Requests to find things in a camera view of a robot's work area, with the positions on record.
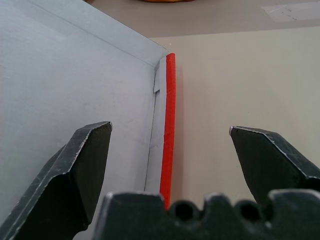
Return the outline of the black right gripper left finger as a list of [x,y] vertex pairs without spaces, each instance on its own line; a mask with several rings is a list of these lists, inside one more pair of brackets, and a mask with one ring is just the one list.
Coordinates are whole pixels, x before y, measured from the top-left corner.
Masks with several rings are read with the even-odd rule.
[[0,226],[0,240],[73,240],[92,223],[104,182],[109,121],[77,129]]

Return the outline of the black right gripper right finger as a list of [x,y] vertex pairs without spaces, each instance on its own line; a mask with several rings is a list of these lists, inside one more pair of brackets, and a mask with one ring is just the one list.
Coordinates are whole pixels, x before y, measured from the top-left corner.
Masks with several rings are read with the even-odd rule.
[[264,205],[272,190],[310,189],[320,192],[320,168],[280,134],[231,126],[229,135],[246,184],[257,203]]

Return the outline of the grey cardboard box, red edge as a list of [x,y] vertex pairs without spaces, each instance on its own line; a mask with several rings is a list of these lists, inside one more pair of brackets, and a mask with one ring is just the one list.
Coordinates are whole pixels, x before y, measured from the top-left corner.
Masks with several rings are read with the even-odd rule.
[[102,192],[157,193],[167,55],[84,0],[0,0],[0,219],[77,129],[103,121]]

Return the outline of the orange round object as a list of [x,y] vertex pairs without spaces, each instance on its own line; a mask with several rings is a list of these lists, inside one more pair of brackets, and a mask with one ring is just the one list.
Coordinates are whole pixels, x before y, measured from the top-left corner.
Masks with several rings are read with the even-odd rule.
[[179,2],[193,2],[194,0],[139,0],[149,3],[179,3]]

